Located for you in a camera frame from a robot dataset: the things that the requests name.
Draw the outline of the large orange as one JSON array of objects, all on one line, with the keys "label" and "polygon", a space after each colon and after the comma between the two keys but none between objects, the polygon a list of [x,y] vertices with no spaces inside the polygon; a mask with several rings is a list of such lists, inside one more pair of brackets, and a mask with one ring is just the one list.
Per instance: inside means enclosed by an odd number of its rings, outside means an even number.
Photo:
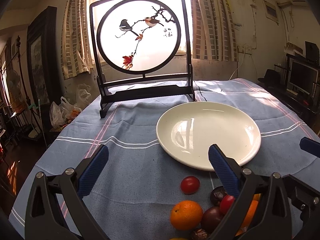
[{"label": "large orange", "polygon": [[197,202],[184,200],[172,208],[170,222],[175,229],[188,231],[200,224],[202,216],[202,207]]}]

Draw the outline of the small red tomato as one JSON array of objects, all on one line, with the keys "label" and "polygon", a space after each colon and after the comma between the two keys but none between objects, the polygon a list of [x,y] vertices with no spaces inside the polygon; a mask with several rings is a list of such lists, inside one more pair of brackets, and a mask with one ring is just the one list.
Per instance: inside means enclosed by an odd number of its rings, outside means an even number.
[{"label": "small red tomato", "polygon": [[231,195],[226,195],[224,196],[224,198],[221,200],[220,203],[220,212],[225,215],[228,210],[230,209],[230,207],[233,205],[235,201],[235,197],[231,196]]}]

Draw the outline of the blue striped tablecloth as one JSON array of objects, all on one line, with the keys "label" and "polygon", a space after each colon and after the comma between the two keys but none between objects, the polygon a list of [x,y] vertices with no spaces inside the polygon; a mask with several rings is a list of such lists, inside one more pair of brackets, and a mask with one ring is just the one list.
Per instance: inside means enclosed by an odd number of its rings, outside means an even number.
[{"label": "blue striped tablecloth", "polygon": [[[197,99],[224,103],[247,113],[258,125],[261,147],[248,163],[259,175],[291,174],[319,189],[319,159],[300,149],[303,137],[318,140],[316,133],[293,111],[260,86],[245,79],[197,81]],[[187,102],[184,95],[125,101],[113,105],[105,118],[95,99],[68,125],[35,164],[14,202],[9,222],[24,235],[29,192],[38,172],[48,176],[76,167],[95,147],[105,144],[109,160],[84,198],[89,211],[111,239],[171,239],[188,237],[170,223],[170,211],[182,200],[210,207],[209,196],[220,185],[213,172],[187,167],[163,151],[156,137],[160,116]],[[195,176],[200,188],[181,191],[181,181]]]}]

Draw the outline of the bird painting table screen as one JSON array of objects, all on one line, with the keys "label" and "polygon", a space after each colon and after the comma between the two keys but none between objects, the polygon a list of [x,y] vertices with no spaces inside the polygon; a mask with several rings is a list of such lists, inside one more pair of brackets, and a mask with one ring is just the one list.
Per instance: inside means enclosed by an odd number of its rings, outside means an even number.
[{"label": "bird painting table screen", "polygon": [[115,102],[195,101],[185,0],[99,0],[89,6],[89,23],[101,118]]}]

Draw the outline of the left checkered curtain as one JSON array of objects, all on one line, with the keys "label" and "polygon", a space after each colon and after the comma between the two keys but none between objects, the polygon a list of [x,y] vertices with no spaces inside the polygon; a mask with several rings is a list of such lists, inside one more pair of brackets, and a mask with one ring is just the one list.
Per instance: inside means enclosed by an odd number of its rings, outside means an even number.
[{"label": "left checkered curtain", "polygon": [[61,68],[65,80],[92,68],[87,0],[67,0],[61,31]]}]

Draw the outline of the white round plate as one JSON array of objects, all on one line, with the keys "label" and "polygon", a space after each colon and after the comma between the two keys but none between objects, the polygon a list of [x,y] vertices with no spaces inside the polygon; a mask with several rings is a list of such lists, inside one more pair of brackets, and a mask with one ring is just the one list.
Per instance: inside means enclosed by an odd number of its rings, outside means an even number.
[{"label": "white round plate", "polygon": [[243,111],[217,102],[189,102],[172,107],[157,121],[159,144],[176,161],[213,171],[208,151],[216,144],[225,156],[243,166],[260,149],[261,133]]}]

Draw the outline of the dark purple plum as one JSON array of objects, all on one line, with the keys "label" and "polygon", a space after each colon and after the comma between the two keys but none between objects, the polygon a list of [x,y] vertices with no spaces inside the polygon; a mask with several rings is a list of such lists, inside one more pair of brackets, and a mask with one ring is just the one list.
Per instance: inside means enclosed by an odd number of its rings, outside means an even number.
[{"label": "dark purple plum", "polygon": [[206,232],[213,232],[222,219],[223,215],[220,213],[219,207],[213,206],[204,212],[201,220],[201,227]]}]

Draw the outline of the red cherry tomato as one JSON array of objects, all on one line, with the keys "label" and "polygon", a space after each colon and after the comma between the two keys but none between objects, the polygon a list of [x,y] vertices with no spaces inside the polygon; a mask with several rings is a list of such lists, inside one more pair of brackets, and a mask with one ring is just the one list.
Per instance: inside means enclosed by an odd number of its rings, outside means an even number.
[{"label": "red cherry tomato", "polygon": [[185,177],[181,181],[180,188],[184,194],[194,194],[200,188],[200,181],[195,176]]}]

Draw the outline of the computer monitor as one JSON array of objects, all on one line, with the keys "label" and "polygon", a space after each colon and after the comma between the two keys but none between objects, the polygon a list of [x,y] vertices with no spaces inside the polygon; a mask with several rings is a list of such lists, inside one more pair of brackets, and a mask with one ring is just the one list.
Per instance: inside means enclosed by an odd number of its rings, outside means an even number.
[{"label": "computer monitor", "polygon": [[311,95],[318,81],[319,71],[297,60],[290,60],[289,83],[306,94]]}]

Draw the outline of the orange tangerine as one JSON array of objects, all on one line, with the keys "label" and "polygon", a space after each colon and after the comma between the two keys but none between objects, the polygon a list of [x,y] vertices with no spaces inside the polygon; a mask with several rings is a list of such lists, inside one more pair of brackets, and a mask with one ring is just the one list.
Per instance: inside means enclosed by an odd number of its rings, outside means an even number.
[{"label": "orange tangerine", "polygon": [[246,217],[244,218],[244,221],[243,221],[242,225],[240,226],[241,229],[247,228],[250,225],[250,223],[254,217],[254,214],[256,212],[256,209],[258,207],[260,196],[261,196],[261,194],[254,195],[253,200],[250,204],[250,207],[247,211]]}]

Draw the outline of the right checkered curtain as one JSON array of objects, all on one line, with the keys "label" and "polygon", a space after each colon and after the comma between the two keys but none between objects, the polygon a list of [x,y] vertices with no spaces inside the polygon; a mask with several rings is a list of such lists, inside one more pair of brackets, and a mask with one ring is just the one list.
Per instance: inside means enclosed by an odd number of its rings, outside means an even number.
[{"label": "right checkered curtain", "polygon": [[193,21],[193,58],[237,61],[235,29],[228,0],[190,1]]}]

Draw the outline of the checkered curtain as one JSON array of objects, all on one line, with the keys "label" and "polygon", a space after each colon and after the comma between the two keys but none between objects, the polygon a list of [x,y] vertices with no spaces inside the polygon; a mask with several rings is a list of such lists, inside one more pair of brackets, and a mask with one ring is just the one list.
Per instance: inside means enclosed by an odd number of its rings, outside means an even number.
[{"label": "checkered curtain", "polygon": [[190,1],[193,21],[193,58],[237,61],[235,29],[228,0]]},{"label": "checkered curtain", "polygon": [[65,80],[92,68],[87,0],[67,0],[61,31],[61,68]]}]

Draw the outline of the black hat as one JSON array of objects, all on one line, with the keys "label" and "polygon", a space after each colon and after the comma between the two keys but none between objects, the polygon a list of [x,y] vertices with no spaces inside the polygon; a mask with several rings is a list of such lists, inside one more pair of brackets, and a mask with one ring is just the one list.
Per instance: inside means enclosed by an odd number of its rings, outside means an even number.
[{"label": "black hat", "polygon": [[258,78],[260,83],[264,83],[267,86],[280,85],[281,75],[274,69],[267,69],[264,77]]}]

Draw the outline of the dark brown passion fruit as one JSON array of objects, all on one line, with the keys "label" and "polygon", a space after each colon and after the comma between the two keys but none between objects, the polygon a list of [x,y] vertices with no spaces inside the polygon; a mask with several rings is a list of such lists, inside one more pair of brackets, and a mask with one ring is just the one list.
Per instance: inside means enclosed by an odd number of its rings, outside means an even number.
[{"label": "dark brown passion fruit", "polygon": [[223,186],[218,186],[214,188],[210,194],[210,201],[214,206],[220,206],[221,201],[225,196],[227,196]]}]

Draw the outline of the plastic bags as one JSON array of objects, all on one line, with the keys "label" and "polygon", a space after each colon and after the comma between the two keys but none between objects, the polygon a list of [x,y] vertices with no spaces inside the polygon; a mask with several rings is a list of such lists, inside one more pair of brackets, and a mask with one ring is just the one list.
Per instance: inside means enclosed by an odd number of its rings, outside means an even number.
[{"label": "plastic bags", "polygon": [[54,129],[62,129],[70,124],[92,101],[91,87],[79,84],[74,92],[65,92],[60,104],[50,106],[50,122]]}]

